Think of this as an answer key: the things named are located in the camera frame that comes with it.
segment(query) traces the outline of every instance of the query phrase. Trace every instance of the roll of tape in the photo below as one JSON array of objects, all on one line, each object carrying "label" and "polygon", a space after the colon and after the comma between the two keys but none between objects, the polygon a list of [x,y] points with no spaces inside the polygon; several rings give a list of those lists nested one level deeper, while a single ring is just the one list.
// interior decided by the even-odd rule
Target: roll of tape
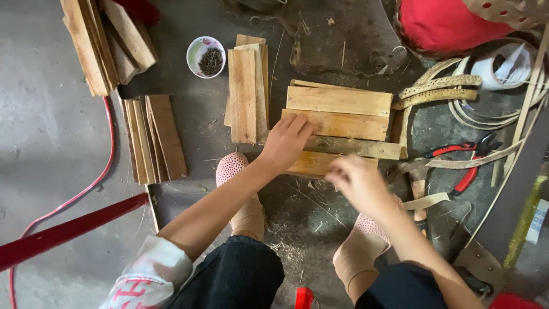
[{"label": "roll of tape", "polygon": [[[508,74],[504,73],[504,76],[500,76],[499,78],[496,76],[496,72],[494,72],[494,60],[498,55],[506,59],[501,69],[505,72],[508,71]],[[533,64],[534,53],[531,45],[509,43],[495,51],[478,57],[473,64],[471,74],[482,77],[481,89],[483,90],[497,91],[512,89],[522,85],[530,78]]]}]

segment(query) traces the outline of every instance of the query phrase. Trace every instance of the red electrical cord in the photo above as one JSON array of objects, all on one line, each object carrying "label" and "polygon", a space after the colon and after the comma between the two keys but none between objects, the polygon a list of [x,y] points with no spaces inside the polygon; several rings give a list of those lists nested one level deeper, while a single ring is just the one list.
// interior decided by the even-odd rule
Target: red electrical cord
[{"label": "red electrical cord", "polygon": [[[114,143],[115,143],[115,141],[114,141],[114,129],[113,129],[113,119],[112,119],[111,114],[110,114],[109,101],[107,100],[107,97],[103,97],[103,102],[105,103],[105,109],[107,110],[107,119],[109,119],[109,129],[110,129],[110,157],[109,157],[109,161],[107,162],[107,166],[105,167],[105,169],[103,170],[101,175],[99,175],[99,177],[94,182],[92,182],[91,185],[89,185],[87,188],[82,190],[82,192],[78,193],[75,197],[71,198],[70,200],[64,202],[61,206],[57,207],[56,209],[54,209],[49,214],[41,216],[40,218],[34,220],[31,224],[29,224],[29,226],[25,229],[23,234],[21,234],[20,238],[25,237],[27,235],[27,233],[37,223],[39,223],[39,222],[41,222],[45,219],[48,219],[49,217],[55,215],[58,211],[60,211],[61,209],[67,207],[72,202],[74,202],[75,200],[80,198],[82,195],[86,194],[88,191],[91,190],[91,188],[93,188],[101,180],[103,180],[105,175],[109,172],[109,169],[110,169],[110,166],[113,163],[113,157],[114,157]],[[17,309],[17,304],[15,302],[14,277],[15,277],[15,267],[12,267],[12,268],[9,269],[9,301],[12,303],[12,309]]]}]

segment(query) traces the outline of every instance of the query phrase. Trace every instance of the red-handled pliers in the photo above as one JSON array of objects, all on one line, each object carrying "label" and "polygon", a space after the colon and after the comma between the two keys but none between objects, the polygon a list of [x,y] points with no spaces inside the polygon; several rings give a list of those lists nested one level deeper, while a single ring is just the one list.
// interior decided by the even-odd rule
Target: red-handled pliers
[{"label": "red-handled pliers", "polygon": [[[486,157],[490,151],[498,149],[501,145],[503,145],[502,142],[494,142],[490,144],[490,142],[496,137],[496,133],[488,133],[486,134],[482,139],[480,139],[478,142],[463,142],[457,145],[446,145],[440,148],[437,148],[435,150],[432,150],[428,152],[425,155],[425,158],[430,159],[434,158],[438,155],[442,155],[444,153],[452,152],[452,151],[476,151],[476,153],[473,155],[473,159],[480,159],[482,157]],[[475,177],[478,173],[478,167],[473,167],[467,170],[467,173],[461,181],[453,188],[452,192],[450,192],[451,195],[458,196],[461,193],[465,191],[469,187],[469,185],[473,182]]]}]

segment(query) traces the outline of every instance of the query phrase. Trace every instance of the black pants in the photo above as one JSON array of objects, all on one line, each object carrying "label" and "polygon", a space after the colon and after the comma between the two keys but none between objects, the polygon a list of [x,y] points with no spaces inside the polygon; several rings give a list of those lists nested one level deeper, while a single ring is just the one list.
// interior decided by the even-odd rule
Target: black pants
[{"label": "black pants", "polygon": [[[280,258],[268,246],[246,236],[231,236],[197,266],[167,308],[268,309],[283,279]],[[383,268],[355,308],[447,307],[430,271],[400,263]]]}]

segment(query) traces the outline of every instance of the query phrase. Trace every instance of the hand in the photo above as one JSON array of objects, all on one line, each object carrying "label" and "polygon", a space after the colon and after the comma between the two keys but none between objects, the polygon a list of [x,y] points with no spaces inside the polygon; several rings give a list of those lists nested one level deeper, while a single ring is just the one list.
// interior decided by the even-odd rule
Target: hand
[{"label": "hand", "polygon": [[378,169],[354,154],[334,160],[326,180],[338,187],[359,212],[374,220],[398,209]]},{"label": "hand", "polygon": [[269,133],[265,148],[257,160],[265,163],[275,175],[286,172],[299,158],[314,129],[315,126],[309,122],[307,116],[286,115]]}]

